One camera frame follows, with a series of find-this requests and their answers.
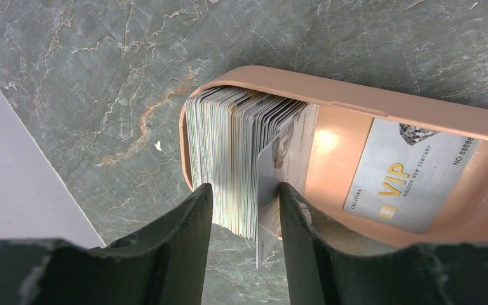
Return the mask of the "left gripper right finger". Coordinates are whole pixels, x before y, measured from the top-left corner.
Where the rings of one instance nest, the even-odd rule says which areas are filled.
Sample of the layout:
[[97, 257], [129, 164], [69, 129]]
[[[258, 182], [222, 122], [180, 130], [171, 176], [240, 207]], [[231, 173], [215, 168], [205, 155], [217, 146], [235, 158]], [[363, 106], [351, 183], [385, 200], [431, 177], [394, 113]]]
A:
[[292, 304], [488, 304], [488, 243], [356, 255], [321, 236], [325, 214], [290, 184], [278, 193]]

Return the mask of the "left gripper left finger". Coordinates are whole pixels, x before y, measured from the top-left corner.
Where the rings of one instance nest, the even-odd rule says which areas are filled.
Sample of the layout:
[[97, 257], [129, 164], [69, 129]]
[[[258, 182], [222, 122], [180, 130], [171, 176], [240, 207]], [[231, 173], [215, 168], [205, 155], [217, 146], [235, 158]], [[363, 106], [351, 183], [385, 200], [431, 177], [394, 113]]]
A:
[[0, 240], [0, 304], [200, 304], [213, 191], [104, 248], [62, 239]]

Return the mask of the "white VIP credit card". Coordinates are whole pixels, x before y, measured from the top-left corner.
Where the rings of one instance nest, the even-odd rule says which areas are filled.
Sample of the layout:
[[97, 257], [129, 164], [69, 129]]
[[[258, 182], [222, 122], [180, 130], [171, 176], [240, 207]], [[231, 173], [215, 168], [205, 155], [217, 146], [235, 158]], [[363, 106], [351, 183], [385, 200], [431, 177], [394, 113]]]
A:
[[268, 259], [278, 240], [282, 239], [280, 222], [280, 183], [305, 190], [309, 162], [318, 117], [318, 105], [304, 104], [280, 126], [273, 140], [259, 153], [258, 221], [256, 267]]

